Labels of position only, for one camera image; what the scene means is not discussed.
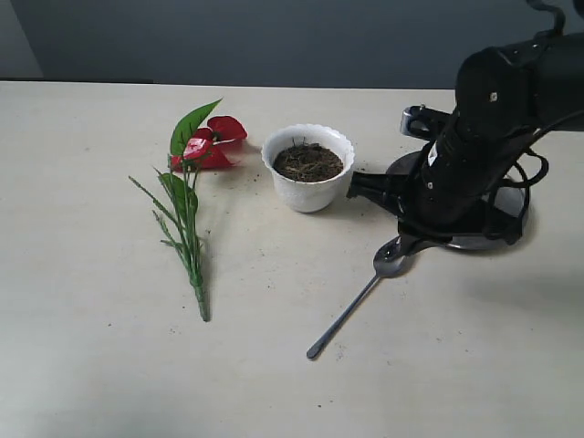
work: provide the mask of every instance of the soil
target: soil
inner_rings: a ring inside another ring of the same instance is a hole
[[[302,183],[317,183],[334,178],[343,170],[340,158],[318,143],[294,145],[281,151],[274,160],[274,170]]]

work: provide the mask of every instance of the metal spoon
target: metal spoon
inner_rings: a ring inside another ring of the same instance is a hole
[[[307,351],[307,358],[314,360],[322,352],[322,350],[333,339],[337,331],[341,328],[345,320],[350,316],[352,311],[363,301],[368,295],[368,292],[377,284],[382,278],[391,278],[400,274],[405,268],[404,262],[409,258],[408,255],[402,255],[402,238],[397,236],[390,240],[387,244],[382,246],[373,257],[373,268],[375,269],[375,276],[357,295],[347,309],[340,315],[340,317],[330,326],[330,328],[320,337],[315,344]]]

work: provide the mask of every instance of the gray wall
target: gray wall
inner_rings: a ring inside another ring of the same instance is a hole
[[[40,78],[42,73],[9,0],[0,0],[0,78]]]
[[[13,0],[47,78],[451,88],[463,59],[551,26],[524,0]],[[584,28],[569,0],[568,29]]]

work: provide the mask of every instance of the white pot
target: white pot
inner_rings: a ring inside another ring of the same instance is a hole
[[[333,151],[343,162],[343,170],[334,178],[320,182],[298,182],[290,180],[274,170],[276,156],[303,142],[319,143]],[[291,209],[301,213],[312,213],[332,203],[343,182],[350,173],[355,160],[353,145],[340,132],[320,125],[293,125],[272,134],[262,147],[262,160],[272,172],[274,187],[279,198]]]

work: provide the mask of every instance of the white table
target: white table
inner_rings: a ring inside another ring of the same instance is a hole
[[[127,175],[161,194],[151,167],[174,124],[219,97],[214,114],[239,118],[250,146],[238,169],[202,177],[205,324]],[[422,147],[398,132],[419,103],[450,111],[454,94],[0,83],[0,436],[581,436],[582,134],[538,144],[551,171],[524,245],[422,253],[305,357],[396,223],[342,196],[290,211],[259,147],[288,124],[326,124],[381,172]]]

